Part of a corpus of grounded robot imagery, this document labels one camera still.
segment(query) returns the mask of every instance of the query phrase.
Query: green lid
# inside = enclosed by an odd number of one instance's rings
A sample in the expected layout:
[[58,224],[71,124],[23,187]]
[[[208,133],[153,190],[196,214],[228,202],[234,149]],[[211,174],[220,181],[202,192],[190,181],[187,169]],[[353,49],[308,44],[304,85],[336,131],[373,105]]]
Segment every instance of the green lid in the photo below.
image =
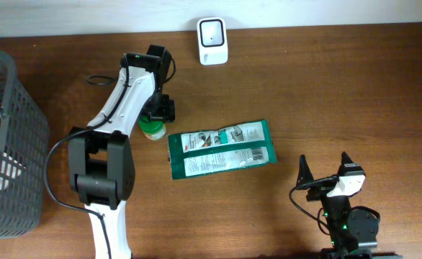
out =
[[142,116],[139,119],[139,127],[142,131],[148,134],[155,134],[163,127],[163,122],[146,122],[147,117]]

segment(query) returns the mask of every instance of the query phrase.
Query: barcode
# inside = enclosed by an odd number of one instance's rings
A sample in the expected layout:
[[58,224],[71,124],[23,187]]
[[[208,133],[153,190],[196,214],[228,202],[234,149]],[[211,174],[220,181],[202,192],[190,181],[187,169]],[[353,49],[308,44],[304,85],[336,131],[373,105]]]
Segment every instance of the barcode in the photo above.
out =
[[259,148],[251,148],[251,153],[253,153],[253,160],[263,160],[264,154],[262,153],[262,149]]

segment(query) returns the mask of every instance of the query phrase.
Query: plastic crate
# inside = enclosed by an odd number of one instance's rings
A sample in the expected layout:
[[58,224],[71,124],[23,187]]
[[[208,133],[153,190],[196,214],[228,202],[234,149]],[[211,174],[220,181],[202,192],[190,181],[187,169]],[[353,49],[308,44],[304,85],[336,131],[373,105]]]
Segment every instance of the plastic crate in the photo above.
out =
[[0,238],[18,237],[40,221],[49,126],[0,51]]

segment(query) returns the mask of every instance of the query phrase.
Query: green jar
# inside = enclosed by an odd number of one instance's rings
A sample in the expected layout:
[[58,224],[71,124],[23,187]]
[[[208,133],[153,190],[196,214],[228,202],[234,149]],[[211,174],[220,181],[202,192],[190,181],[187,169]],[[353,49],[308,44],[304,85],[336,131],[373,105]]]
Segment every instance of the green jar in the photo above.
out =
[[159,140],[166,134],[166,125],[163,122],[146,122],[147,117],[139,119],[139,127],[149,140]]

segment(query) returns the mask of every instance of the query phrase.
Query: white rectangular object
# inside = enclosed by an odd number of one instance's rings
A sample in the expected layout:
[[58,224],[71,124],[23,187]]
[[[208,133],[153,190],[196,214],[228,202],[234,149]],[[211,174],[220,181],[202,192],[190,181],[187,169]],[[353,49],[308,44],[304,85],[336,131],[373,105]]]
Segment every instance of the white rectangular object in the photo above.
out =
[[217,65],[227,62],[227,32],[222,18],[211,17],[199,20],[197,36],[201,64]]

